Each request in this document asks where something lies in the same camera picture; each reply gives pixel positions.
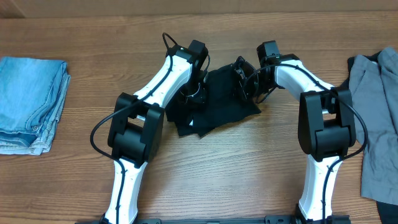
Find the black shorts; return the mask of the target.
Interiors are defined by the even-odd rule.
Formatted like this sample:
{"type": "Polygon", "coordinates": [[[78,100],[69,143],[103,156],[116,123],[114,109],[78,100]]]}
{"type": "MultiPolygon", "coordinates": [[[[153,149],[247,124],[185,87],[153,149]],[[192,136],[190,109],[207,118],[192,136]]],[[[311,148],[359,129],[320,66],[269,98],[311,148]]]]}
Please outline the black shorts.
{"type": "Polygon", "coordinates": [[[219,126],[261,113],[254,102],[243,101],[236,93],[236,76],[231,64],[211,71],[205,83],[206,101],[198,108],[189,107],[177,97],[167,105],[167,121],[175,123],[179,136],[197,134],[202,138],[219,126]]]}

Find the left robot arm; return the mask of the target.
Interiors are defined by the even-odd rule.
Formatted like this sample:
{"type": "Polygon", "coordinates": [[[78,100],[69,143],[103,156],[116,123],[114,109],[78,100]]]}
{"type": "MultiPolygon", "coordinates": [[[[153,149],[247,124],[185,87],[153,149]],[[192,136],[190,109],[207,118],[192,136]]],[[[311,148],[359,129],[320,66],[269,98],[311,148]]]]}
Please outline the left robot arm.
{"type": "Polygon", "coordinates": [[[205,102],[201,69],[208,58],[203,42],[169,48],[164,65],[155,77],[133,95],[121,93],[116,100],[108,136],[114,161],[111,201],[100,223],[134,223],[142,177],[159,149],[164,114],[176,97],[189,106],[205,102]]]}

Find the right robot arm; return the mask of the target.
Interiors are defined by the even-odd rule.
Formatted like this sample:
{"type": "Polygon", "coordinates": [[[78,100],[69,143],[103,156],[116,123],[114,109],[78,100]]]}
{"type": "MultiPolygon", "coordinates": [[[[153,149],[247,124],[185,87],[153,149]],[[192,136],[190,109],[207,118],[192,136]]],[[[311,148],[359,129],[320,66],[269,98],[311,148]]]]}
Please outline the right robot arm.
{"type": "Polygon", "coordinates": [[[286,89],[298,100],[298,141],[307,155],[303,193],[293,216],[269,215],[266,223],[350,223],[335,215],[331,199],[338,169],[356,139],[348,89],[326,83],[294,54],[282,55],[274,40],[257,47],[260,68],[242,57],[233,63],[244,101],[286,89]]]}

